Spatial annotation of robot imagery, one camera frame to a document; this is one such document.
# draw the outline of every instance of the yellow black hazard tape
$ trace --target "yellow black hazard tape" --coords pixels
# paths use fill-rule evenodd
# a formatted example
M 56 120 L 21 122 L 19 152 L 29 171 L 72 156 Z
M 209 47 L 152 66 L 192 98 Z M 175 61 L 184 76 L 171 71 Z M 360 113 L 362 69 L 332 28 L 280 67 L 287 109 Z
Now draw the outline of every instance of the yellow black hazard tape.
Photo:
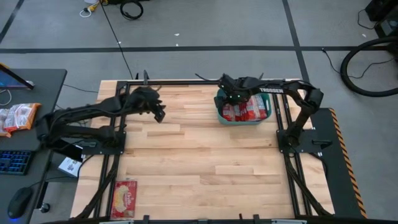
M 361 211 L 362 216 L 364 218 L 368 218 L 368 216 L 366 215 L 365 207 L 363 205 L 361 194 L 359 193 L 358 184 L 356 183 L 356 180 L 355 180 L 354 170 L 353 170 L 353 167 L 351 166 L 351 161 L 349 160 L 349 157 L 348 157 L 347 148 L 346 148 L 346 145 L 344 144 L 343 135 L 341 134 L 340 127 L 338 126 L 336 112 L 331 108 L 329 108 L 329 110 L 331 112 L 331 116 L 332 116 L 333 122 L 335 124 L 338 139 L 340 141 L 341 150 L 343 151 L 344 160 L 346 161 L 348 174 L 351 177 L 351 183 L 353 184 L 353 188 L 355 191 L 356 199 L 358 201 L 359 209 Z

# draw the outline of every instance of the desk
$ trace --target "desk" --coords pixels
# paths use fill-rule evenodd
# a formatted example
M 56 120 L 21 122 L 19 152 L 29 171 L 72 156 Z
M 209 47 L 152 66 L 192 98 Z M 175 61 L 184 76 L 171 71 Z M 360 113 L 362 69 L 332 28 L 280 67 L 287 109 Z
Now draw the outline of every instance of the desk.
M 102 81 L 97 102 L 114 96 L 116 84 Z M 272 116 L 257 126 L 224 126 L 217 120 L 213 102 L 217 89 L 215 85 L 164 85 L 159 90 L 166 105 L 161 124 L 153 114 L 126 117 L 126 149 L 117 179 L 138 182 L 136 219 L 142 220 L 143 215 L 151 220 L 237 219 L 239 213 L 243 218 L 253 214 L 294 217 L 275 135 L 273 103 Z M 288 99 L 295 120 L 300 108 Z M 91 125 L 109 125 L 109 119 L 96 118 Z M 307 154 L 301 159 L 308 188 L 334 213 L 322 163 Z M 71 217 L 83 210 L 98 188 L 102 161 L 103 156 L 94 156 L 82 167 Z M 107 198 L 105 192 L 100 215 Z
M 12 71 L 26 80 L 33 81 L 35 88 L 31 91 L 10 90 L 12 101 L 9 106 L 2 108 L 9 108 L 18 103 L 41 103 L 42 106 L 37 111 L 36 118 L 52 112 L 58 100 L 67 71 L 62 69 L 13 69 Z M 0 138 L 0 147 L 2 150 L 34 150 L 38 146 L 39 142 L 36 139 L 34 128 L 31 130 L 16 131 L 10 139 Z M 7 215 L 7 207 L 10 199 L 18 189 L 28 187 L 43 180 L 51 156 L 52 153 L 49 150 L 37 151 L 34 154 L 27 175 L 0 176 L 0 223 L 29 223 L 33 209 L 37 205 L 42 184 L 32 187 L 34 191 L 33 196 L 26 208 L 25 214 L 19 219 L 10 220 Z

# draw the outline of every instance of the gray floor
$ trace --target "gray floor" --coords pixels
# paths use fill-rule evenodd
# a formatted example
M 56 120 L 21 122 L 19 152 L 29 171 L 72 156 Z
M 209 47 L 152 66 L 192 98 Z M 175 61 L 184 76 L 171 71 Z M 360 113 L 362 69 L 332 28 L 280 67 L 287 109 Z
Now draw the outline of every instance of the gray floor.
M 356 23 L 357 13 L 370 0 L 288 0 L 301 46 L 354 46 L 377 37 Z M 18 0 L 0 1 L 0 30 Z M 138 21 L 123 19 L 115 6 L 107 15 L 123 47 L 179 47 L 219 45 L 293 46 L 282 0 L 151 0 L 143 2 L 144 15 Z M 82 0 L 25 0 L 12 26 L 0 43 L 2 49 L 70 49 L 118 47 L 103 11 L 89 18 L 78 13 Z M 367 26 L 365 13 L 361 21 Z M 347 52 L 329 52 L 336 68 Z M 126 52 L 133 73 L 146 69 L 150 78 L 194 78 L 199 73 L 218 78 L 301 78 L 294 51 L 227 50 Z M 398 157 L 395 130 L 398 96 L 367 98 L 342 84 L 322 52 L 303 52 L 310 81 L 325 93 L 323 107 L 336 110 L 356 179 L 369 218 L 398 220 Z M 349 65 L 351 75 L 360 75 L 371 62 L 391 56 L 364 52 Z M 119 52 L 0 54 L 0 61 L 14 68 L 65 68 L 66 84 L 97 90 L 101 80 L 127 79 L 129 73 Z M 394 62 L 373 66 L 355 82 L 369 90 L 398 85 Z M 96 95 L 63 87 L 62 107 L 93 103 Z M 75 184 L 51 184 L 46 200 L 54 204 L 50 213 L 35 212 L 32 223 L 68 218 Z

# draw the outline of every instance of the red snack package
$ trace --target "red snack package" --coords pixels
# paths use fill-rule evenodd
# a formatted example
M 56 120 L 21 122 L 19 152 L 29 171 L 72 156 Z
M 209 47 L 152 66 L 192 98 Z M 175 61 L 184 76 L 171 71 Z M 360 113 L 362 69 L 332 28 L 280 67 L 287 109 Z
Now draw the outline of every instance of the red snack package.
M 246 110 L 248 112 L 246 121 L 258 121 L 260 120 L 260 112 L 257 106 L 257 100 L 255 96 L 250 97 L 249 101 L 246 102 Z
M 112 201 L 112 218 L 134 218 L 137 181 L 116 181 Z
M 260 120 L 266 119 L 267 118 L 267 109 L 266 106 L 264 105 L 264 101 L 262 100 L 262 97 L 260 95 L 254 95 L 256 97 L 257 105 L 259 107 L 259 113 L 260 113 Z
M 223 106 L 223 118 L 227 121 L 235 121 L 235 112 L 233 106 L 228 104 Z
M 235 112 L 235 121 L 241 121 L 241 109 L 239 108 L 239 105 L 234 106 L 234 112 Z
M 241 121 L 246 121 L 246 104 L 245 103 L 241 103 L 239 104 L 239 110 L 241 111 Z

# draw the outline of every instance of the wheel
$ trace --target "wheel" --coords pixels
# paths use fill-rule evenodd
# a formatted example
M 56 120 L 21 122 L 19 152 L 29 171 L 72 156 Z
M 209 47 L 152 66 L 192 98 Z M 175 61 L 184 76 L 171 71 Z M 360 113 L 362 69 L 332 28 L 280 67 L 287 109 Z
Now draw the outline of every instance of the wheel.
M 42 206 L 39 208 L 42 213 L 47 213 L 50 211 L 50 204 L 43 203 Z

